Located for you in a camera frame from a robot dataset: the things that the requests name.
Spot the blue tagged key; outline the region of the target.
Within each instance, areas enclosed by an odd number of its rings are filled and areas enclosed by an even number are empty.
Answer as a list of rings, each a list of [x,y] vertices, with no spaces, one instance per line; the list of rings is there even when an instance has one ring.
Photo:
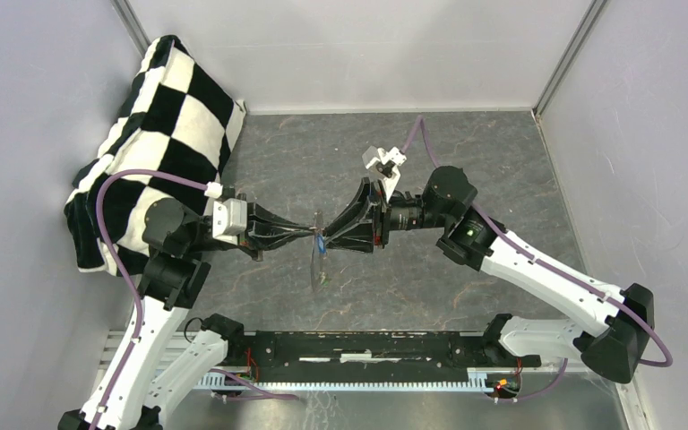
[[[325,240],[324,240],[323,236],[316,235],[314,237],[314,244],[315,244],[315,249],[317,250],[319,255],[326,255],[327,254],[327,247],[326,247]]]

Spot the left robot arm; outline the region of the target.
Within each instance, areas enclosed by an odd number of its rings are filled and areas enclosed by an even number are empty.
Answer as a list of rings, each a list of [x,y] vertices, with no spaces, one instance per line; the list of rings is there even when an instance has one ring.
[[[150,247],[140,281],[133,286],[133,314],[97,390],[65,412],[61,429],[163,429],[187,393],[220,362],[245,355],[242,324],[218,314],[164,371],[157,370],[170,338],[194,306],[211,265],[209,251],[238,249],[258,260],[313,228],[276,216],[236,198],[216,201],[200,216],[172,198],[145,214],[143,241]]]

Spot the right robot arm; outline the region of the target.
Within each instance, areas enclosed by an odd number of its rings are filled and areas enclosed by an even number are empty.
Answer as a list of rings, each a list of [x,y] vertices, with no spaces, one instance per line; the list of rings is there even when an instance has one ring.
[[[481,342],[484,359],[503,366],[514,357],[578,359],[615,383],[629,383],[654,331],[654,295],[641,284],[627,288],[594,279],[527,244],[474,203],[477,188],[462,169],[442,166],[422,194],[387,191],[364,178],[356,197],[317,233],[314,250],[370,254],[394,231],[439,228],[436,244],[452,262],[505,280],[548,303],[561,320],[504,314]]]

